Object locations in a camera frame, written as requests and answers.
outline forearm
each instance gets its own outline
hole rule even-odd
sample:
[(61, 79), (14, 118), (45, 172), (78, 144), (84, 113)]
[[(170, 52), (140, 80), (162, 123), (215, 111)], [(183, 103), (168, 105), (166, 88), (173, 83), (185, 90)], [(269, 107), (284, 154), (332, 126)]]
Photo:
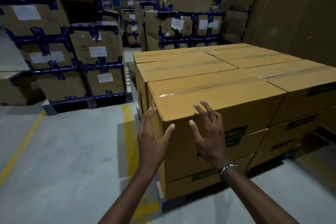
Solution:
[(237, 168), (231, 167), (225, 170), (223, 178), (237, 194), (257, 224), (298, 224), (290, 214)]
[(98, 224), (129, 223), (152, 179), (153, 174), (138, 170)]

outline concrete floor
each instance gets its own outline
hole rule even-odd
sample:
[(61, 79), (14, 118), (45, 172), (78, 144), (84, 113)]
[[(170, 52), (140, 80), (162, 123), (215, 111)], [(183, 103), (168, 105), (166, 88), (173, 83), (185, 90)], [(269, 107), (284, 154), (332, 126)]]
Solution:
[[(0, 32), (0, 65), (25, 63)], [(125, 50), (132, 72), (132, 52)], [(136, 96), (131, 108), (134, 121)], [(40, 104), (0, 107), (0, 168), (3, 169), (41, 112)], [(96, 223), (127, 184), (125, 106), (42, 117), (30, 142), (0, 188), (0, 223)], [(252, 180), (301, 223), (336, 219), (336, 146), (329, 144)], [(155, 183), (146, 192), (155, 202)], [(144, 223), (254, 223), (231, 189)]]

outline left hand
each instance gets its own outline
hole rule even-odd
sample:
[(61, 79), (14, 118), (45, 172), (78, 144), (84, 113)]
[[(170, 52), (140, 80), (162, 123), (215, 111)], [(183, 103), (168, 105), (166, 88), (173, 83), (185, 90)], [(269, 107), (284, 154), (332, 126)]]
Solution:
[(171, 124), (161, 140), (156, 140), (152, 117), (157, 108), (149, 107), (141, 123), (138, 134), (139, 166), (138, 171), (146, 175), (154, 176), (165, 158), (168, 141), (172, 135), (175, 125)]

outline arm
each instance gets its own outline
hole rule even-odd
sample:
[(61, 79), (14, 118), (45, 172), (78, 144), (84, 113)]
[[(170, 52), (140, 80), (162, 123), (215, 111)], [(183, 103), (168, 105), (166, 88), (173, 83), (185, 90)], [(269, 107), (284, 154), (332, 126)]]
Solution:
[(162, 139), (157, 141), (152, 128), (152, 117), (156, 110), (150, 107), (141, 124), (138, 134), (139, 166), (135, 175), (98, 224), (130, 223), (142, 196), (159, 169), (175, 125), (171, 124)]
[[(205, 137), (203, 138), (199, 134), (195, 122), (190, 120), (189, 124), (200, 155), (219, 172), (225, 165), (233, 164), (233, 161), (225, 154), (226, 147), (222, 115), (214, 112), (206, 102), (200, 101), (200, 103), (207, 111), (204, 111), (198, 105), (194, 105), (194, 107), (204, 121)], [(290, 214), (250, 179), (247, 179), (240, 173), (236, 167), (228, 168), (223, 172), (222, 176), (237, 194), (257, 224), (298, 224)]]

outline hand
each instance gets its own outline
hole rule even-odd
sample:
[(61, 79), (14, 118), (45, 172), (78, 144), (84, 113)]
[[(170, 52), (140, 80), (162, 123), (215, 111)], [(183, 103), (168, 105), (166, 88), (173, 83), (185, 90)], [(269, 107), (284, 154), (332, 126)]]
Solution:
[(161, 140), (156, 140), (152, 117), (157, 108), (149, 107), (141, 123), (138, 134), (139, 166), (138, 171), (153, 178), (165, 158), (168, 141), (174, 131), (175, 124), (171, 124)]
[(204, 101), (200, 103), (207, 110), (194, 104), (204, 121), (205, 137), (203, 138), (193, 120), (189, 121), (189, 125), (194, 134), (194, 141), (199, 154), (209, 162), (218, 172), (227, 164), (233, 162), (225, 156), (225, 134), (223, 129), (222, 115), (212, 110), (212, 108)]

